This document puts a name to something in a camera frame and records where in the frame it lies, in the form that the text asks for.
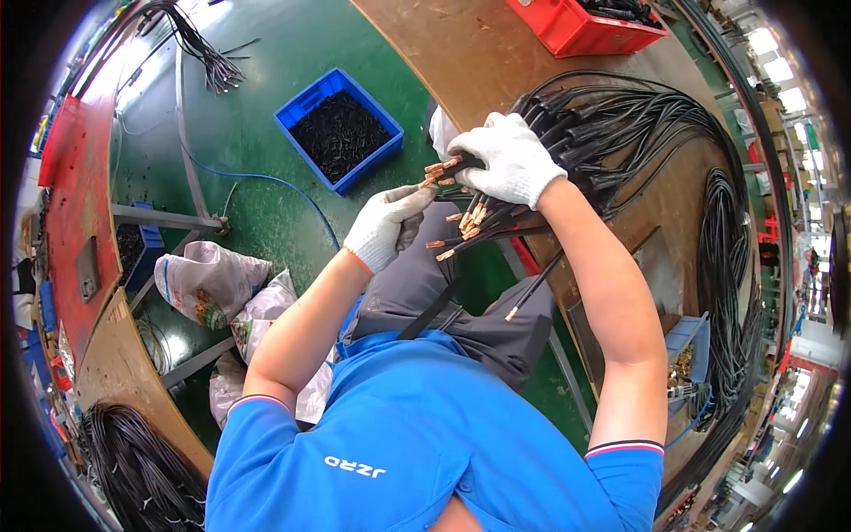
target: jzrd logo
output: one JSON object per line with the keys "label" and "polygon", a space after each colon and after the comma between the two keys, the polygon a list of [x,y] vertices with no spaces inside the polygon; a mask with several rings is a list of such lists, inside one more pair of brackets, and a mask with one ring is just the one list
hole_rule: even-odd
{"label": "jzrd logo", "polygon": [[364,477],[378,477],[379,473],[386,473],[386,469],[373,469],[366,464],[358,464],[357,462],[347,462],[345,460],[340,460],[339,458],[334,458],[333,456],[326,456],[325,463],[331,467],[340,466],[340,469],[345,469],[346,471],[354,471],[355,473],[360,473]]}

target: striped sleeve trim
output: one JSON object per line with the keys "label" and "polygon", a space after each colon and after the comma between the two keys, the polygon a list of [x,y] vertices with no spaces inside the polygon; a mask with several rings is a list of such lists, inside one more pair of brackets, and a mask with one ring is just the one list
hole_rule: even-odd
{"label": "striped sleeve trim", "polygon": [[603,443],[596,447],[592,447],[588,449],[587,453],[585,453],[585,459],[587,460],[592,456],[601,455],[602,453],[608,453],[609,451],[617,451],[623,449],[646,449],[657,451],[661,455],[665,454],[665,448],[659,445],[658,443],[651,442],[650,440],[636,439]]}
{"label": "striped sleeve trim", "polygon": [[227,415],[228,415],[228,416],[230,416],[230,415],[231,415],[231,412],[233,411],[233,409],[235,409],[235,408],[236,408],[237,406],[239,406],[240,404],[250,403],[250,402],[252,402],[252,401],[268,401],[269,403],[278,404],[278,405],[282,406],[282,407],[283,407],[283,409],[287,410],[287,412],[289,412],[289,414],[290,414],[290,415],[292,415],[292,414],[293,414],[292,412],[290,412],[290,411],[289,411],[289,408],[287,408],[287,405],[286,405],[286,404],[284,404],[284,403],[283,403],[283,401],[281,401],[281,399],[274,398],[274,397],[272,397],[271,395],[260,395],[260,394],[257,394],[257,395],[247,395],[247,396],[245,396],[244,398],[241,398],[241,399],[239,399],[238,401],[236,401],[236,402],[235,402],[234,404],[232,404],[232,405],[231,405],[231,407],[227,410]]}

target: worker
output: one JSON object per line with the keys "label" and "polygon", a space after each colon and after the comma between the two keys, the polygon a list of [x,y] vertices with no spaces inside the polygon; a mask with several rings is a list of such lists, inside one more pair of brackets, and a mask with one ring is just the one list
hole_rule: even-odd
{"label": "worker", "polygon": [[[449,150],[487,167],[459,182],[539,211],[565,250],[606,363],[587,453],[512,389],[549,334],[538,330],[550,326],[546,286],[511,322],[515,289],[481,317],[439,330],[448,307],[415,339],[397,339],[453,282],[424,244],[455,226],[443,218],[451,203],[432,204],[436,190],[402,186],[367,201],[255,352],[216,452],[208,531],[650,530],[666,354],[642,273],[519,115],[491,113]],[[365,289],[336,344],[323,417],[300,433],[296,396]]]}

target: white knit glove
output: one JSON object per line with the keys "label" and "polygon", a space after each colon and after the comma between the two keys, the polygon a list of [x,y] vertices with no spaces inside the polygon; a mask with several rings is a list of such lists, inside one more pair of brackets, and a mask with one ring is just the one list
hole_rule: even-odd
{"label": "white knit glove", "polygon": [[504,202],[525,203],[532,210],[550,181],[568,176],[516,113],[507,117],[490,113],[483,128],[458,135],[448,151],[451,155],[469,152],[488,167],[461,170],[455,176],[459,183]]}
{"label": "white knit glove", "polygon": [[357,215],[343,247],[370,273],[387,268],[414,241],[423,210],[437,195],[436,186],[406,185],[372,196]]}

